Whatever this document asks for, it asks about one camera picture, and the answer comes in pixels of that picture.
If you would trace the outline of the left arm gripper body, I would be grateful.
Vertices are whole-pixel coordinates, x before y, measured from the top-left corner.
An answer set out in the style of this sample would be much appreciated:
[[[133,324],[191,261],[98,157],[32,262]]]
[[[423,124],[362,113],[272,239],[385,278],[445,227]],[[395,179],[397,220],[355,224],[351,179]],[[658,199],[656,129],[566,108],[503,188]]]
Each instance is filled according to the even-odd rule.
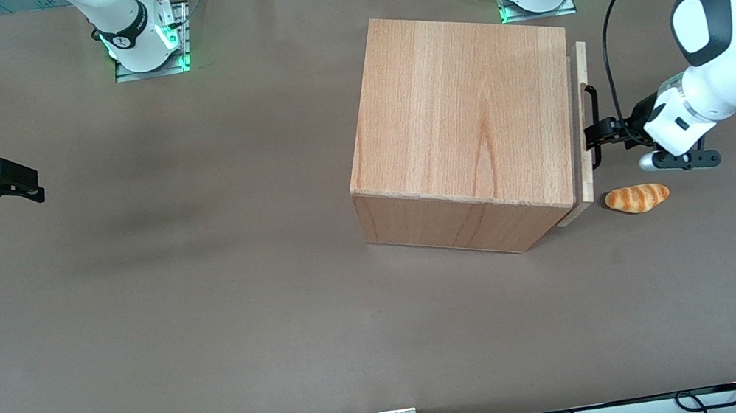
[[[677,85],[637,103],[627,125],[637,138],[675,157],[689,152],[709,131],[708,119],[694,112]]]

